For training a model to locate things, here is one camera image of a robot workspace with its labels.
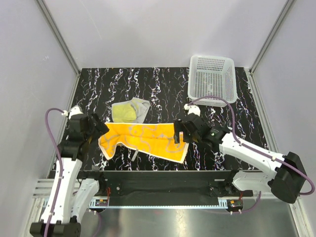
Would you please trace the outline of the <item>orange towel with grey pattern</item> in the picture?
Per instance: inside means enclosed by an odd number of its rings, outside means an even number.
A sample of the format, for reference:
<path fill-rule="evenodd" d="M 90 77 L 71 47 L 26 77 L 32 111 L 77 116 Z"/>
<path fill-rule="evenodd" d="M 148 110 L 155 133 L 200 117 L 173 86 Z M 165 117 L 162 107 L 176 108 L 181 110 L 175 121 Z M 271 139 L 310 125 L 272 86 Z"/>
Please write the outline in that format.
<path fill-rule="evenodd" d="M 98 139 L 98 145 L 107 160 L 111 160 L 117 146 L 125 146 L 164 160 L 183 163 L 188 152 L 189 144 L 174 141 L 174 124 L 140 124 L 114 123 L 105 124 L 109 132 Z"/>

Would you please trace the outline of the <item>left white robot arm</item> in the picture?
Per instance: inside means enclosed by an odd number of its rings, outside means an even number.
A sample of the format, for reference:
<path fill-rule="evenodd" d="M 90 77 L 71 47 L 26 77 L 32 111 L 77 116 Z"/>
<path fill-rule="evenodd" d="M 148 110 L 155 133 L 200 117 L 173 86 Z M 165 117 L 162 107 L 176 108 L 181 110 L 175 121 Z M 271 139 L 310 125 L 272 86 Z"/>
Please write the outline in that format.
<path fill-rule="evenodd" d="M 107 188 L 101 174 L 86 174 L 79 190 L 74 190 L 90 144 L 106 134 L 108 127 L 96 113 L 72 115 L 68 126 L 69 137 L 56 146 L 58 161 L 46 209 L 40 220 L 30 226 L 34 237 L 80 236 L 81 220 L 91 199 L 102 195 Z"/>

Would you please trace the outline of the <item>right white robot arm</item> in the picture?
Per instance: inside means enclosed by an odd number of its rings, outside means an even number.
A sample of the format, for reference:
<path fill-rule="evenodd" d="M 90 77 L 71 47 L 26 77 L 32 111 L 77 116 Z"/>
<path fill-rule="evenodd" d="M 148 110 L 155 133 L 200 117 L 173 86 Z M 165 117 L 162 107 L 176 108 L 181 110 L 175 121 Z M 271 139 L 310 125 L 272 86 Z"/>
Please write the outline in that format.
<path fill-rule="evenodd" d="M 289 152 L 286 155 L 258 147 L 237 137 L 231 130 L 212 126 L 201 117 L 189 114 L 186 120 L 174 121 L 174 142 L 200 143 L 215 152 L 244 161 L 257 171 L 236 171 L 232 179 L 224 183 L 228 195 L 240 191 L 271 192 L 276 198 L 293 204 L 307 179 L 300 157 Z"/>

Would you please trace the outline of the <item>aluminium frame post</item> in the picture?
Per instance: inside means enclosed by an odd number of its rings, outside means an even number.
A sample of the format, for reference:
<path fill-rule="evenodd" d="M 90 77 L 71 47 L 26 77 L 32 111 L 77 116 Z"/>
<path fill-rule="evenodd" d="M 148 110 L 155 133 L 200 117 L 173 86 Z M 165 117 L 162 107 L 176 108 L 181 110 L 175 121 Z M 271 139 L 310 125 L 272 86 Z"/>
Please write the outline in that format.
<path fill-rule="evenodd" d="M 37 4 L 40 12 L 42 13 L 44 19 L 46 20 L 50 30 L 52 31 L 55 39 L 57 40 L 72 70 L 74 71 L 75 75 L 78 76 L 81 72 L 81 69 L 78 67 L 77 63 L 75 62 L 75 59 L 72 56 L 50 10 L 48 9 L 48 6 L 46 5 L 44 0 L 35 0 L 35 3 Z"/>
<path fill-rule="evenodd" d="M 275 23 L 273 24 L 264 44 L 262 45 L 258 55 L 256 56 L 252 66 L 249 68 L 249 72 L 251 75 L 254 74 L 256 69 L 258 68 L 260 62 L 262 61 L 263 57 L 265 56 L 266 52 L 268 51 L 270 45 L 272 44 L 276 34 L 279 32 L 279 30 L 282 27 L 282 24 L 286 20 L 288 14 L 290 13 L 292 7 L 296 3 L 296 0 L 287 0 L 279 13 Z"/>

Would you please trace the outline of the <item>right aluminium frame post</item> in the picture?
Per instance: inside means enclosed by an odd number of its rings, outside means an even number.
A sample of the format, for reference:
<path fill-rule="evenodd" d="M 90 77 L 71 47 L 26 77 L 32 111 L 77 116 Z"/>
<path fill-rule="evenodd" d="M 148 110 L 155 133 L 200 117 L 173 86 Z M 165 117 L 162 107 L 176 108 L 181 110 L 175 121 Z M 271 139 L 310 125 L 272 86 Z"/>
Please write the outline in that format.
<path fill-rule="evenodd" d="M 282 24 L 286 20 L 288 14 L 290 13 L 292 7 L 296 3 L 296 0 L 287 0 L 279 13 L 275 23 L 273 24 L 264 44 L 262 45 L 258 55 L 256 56 L 252 66 L 249 68 L 249 72 L 251 75 L 254 74 L 256 69 L 258 68 L 260 62 L 262 61 L 263 57 L 265 56 L 266 52 L 268 51 L 270 45 L 272 44 L 276 34 L 279 32 L 279 30 L 282 27 Z"/>

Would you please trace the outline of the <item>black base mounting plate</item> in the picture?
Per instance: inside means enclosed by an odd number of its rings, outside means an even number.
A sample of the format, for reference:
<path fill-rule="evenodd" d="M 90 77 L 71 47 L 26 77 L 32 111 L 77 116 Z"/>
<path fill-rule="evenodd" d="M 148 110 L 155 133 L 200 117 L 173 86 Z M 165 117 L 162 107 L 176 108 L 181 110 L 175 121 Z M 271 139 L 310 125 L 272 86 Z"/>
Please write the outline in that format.
<path fill-rule="evenodd" d="M 110 199 L 250 198 L 252 191 L 229 187 L 231 171 L 80 171 L 101 174 L 110 189 Z"/>

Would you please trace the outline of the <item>yellow and grey towel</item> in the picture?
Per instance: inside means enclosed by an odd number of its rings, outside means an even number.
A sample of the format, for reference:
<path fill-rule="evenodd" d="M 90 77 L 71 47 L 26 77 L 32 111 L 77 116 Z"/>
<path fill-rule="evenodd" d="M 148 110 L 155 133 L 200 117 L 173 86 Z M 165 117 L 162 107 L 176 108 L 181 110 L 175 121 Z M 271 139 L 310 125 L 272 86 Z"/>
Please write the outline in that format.
<path fill-rule="evenodd" d="M 112 104 L 112 120 L 116 123 L 143 123 L 150 108 L 150 102 L 133 97 L 129 101 Z"/>

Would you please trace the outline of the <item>connector block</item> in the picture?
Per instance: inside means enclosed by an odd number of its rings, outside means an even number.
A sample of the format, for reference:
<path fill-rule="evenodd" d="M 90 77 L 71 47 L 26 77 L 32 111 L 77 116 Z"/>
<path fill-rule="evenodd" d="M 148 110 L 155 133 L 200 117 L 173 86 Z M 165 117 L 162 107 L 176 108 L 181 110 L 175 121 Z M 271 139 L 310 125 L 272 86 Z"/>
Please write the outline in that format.
<path fill-rule="evenodd" d="M 243 200 L 241 200 L 241 199 L 230 200 L 228 202 L 228 205 L 229 205 L 230 208 L 242 209 L 243 208 Z"/>
<path fill-rule="evenodd" d="M 108 206 L 108 200 L 107 199 L 96 199 L 95 200 L 95 207 L 106 207 Z"/>

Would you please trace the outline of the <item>left aluminium frame post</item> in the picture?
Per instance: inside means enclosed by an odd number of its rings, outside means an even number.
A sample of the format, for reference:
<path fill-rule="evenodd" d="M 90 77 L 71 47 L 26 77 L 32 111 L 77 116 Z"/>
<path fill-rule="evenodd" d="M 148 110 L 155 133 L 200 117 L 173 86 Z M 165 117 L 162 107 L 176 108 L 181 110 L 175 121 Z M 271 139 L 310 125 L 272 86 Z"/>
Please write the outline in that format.
<path fill-rule="evenodd" d="M 57 40 L 72 70 L 74 71 L 75 75 L 78 76 L 81 72 L 81 69 L 78 67 L 77 63 L 75 62 L 75 59 L 72 56 L 50 10 L 48 9 L 48 6 L 46 5 L 44 0 L 35 0 L 35 3 L 37 4 L 40 12 L 42 13 L 44 19 L 46 20 L 50 30 L 52 31 L 55 39 Z"/>

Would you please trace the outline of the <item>aluminium cross rail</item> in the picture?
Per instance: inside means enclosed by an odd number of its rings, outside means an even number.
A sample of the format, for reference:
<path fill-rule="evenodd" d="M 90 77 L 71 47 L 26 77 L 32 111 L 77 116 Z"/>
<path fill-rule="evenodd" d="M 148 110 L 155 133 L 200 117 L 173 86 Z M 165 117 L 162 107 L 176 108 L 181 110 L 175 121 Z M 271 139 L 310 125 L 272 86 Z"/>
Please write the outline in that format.
<path fill-rule="evenodd" d="M 32 198 L 48 198 L 50 197 L 53 186 L 53 179 L 39 179 L 34 190 Z"/>

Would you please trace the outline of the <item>white perforated plastic basket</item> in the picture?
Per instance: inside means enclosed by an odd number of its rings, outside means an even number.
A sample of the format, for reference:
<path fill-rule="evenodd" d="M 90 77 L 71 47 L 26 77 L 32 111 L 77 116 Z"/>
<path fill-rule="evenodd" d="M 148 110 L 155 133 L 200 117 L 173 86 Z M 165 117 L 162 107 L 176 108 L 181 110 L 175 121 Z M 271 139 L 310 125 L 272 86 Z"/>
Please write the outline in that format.
<path fill-rule="evenodd" d="M 188 97 L 198 105 L 225 107 L 222 100 L 237 100 L 237 80 L 233 59 L 193 55 L 190 59 Z"/>

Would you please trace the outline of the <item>right connector block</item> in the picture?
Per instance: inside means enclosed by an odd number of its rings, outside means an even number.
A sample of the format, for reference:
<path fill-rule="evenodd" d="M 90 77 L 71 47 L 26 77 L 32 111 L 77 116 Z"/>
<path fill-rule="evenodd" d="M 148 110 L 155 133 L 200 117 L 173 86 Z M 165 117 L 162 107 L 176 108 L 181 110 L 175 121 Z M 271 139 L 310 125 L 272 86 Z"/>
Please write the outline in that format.
<path fill-rule="evenodd" d="M 230 208 L 242 209 L 243 208 L 243 200 L 241 200 L 241 199 L 230 200 L 228 202 L 228 205 L 229 205 Z"/>

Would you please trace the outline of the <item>left connector block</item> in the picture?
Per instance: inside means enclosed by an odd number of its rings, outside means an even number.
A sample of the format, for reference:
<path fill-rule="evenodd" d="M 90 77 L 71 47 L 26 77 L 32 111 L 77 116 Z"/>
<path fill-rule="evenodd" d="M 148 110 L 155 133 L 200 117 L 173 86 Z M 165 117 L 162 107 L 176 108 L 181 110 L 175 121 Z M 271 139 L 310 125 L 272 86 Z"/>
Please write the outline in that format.
<path fill-rule="evenodd" d="M 108 200 L 107 199 L 96 199 L 95 200 L 95 207 L 106 207 L 108 206 Z"/>

